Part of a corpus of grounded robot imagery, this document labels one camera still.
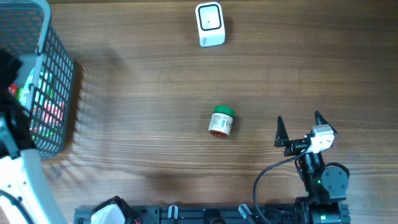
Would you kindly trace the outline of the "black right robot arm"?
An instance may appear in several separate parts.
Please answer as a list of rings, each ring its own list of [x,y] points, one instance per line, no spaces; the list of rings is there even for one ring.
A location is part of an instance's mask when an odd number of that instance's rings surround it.
[[[294,203],[295,223],[351,222],[349,209],[343,203],[349,186],[349,170],[337,162],[325,163],[322,152],[331,149],[337,131],[315,112],[315,125],[302,139],[291,140],[281,116],[277,118],[275,147],[284,147],[284,156],[295,156],[305,190],[305,197]]]

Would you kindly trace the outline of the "red toothpaste box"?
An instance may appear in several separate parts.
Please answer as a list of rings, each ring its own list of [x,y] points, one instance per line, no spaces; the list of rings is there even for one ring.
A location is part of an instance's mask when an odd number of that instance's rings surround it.
[[[17,95],[17,91],[18,91],[18,87],[17,85],[10,85],[8,90],[10,91],[10,93],[14,96]]]

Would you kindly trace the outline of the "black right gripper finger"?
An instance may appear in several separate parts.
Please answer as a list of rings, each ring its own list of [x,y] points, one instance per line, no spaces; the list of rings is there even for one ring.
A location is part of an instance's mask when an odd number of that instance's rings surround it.
[[[290,144],[289,135],[287,134],[283,118],[277,117],[277,131],[275,135],[274,146],[275,147],[286,147]]]
[[[333,134],[338,134],[337,130],[324,119],[324,117],[321,115],[321,113],[319,111],[315,111],[315,123],[317,126],[329,125],[329,127],[333,131]]]

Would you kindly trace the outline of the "green lid jar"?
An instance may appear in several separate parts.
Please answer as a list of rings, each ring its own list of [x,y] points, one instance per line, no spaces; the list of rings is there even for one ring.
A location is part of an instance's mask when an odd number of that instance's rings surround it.
[[[234,119],[234,110],[228,106],[217,105],[211,116],[208,132],[218,138],[230,135]]]

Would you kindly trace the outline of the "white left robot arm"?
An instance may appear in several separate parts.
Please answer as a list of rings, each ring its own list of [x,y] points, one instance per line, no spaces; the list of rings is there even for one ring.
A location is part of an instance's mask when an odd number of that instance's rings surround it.
[[[9,223],[66,223],[31,138],[30,118],[9,91],[21,66],[1,50],[1,209]]]

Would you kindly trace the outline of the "green snack bag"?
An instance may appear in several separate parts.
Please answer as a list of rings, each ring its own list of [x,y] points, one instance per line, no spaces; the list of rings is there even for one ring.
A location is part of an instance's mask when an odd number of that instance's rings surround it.
[[[34,97],[34,104],[31,110],[32,118],[38,119],[30,125],[33,132],[32,139],[38,140],[39,136],[47,138],[51,141],[60,143],[62,140],[61,133],[63,131],[64,106],[63,100],[55,99],[55,91],[47,88],[45,91],[49,93],[49,98],[37,93]]]

